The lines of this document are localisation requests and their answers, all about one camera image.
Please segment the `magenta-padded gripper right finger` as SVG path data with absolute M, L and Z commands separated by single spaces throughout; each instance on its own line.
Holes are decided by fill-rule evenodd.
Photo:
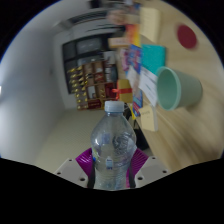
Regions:
M 126 174 L 126 187 L 140 188 L 169 174 L 169 170 L 156 156 L 147 156 L 137 149 Z

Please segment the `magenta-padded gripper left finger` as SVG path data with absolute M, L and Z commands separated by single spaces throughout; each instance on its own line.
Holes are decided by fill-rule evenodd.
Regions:
M 95 176 L 91 149 L 85 150 L 75 159 L 66 159 L 54 174 L 78 186 L 93 188 Z

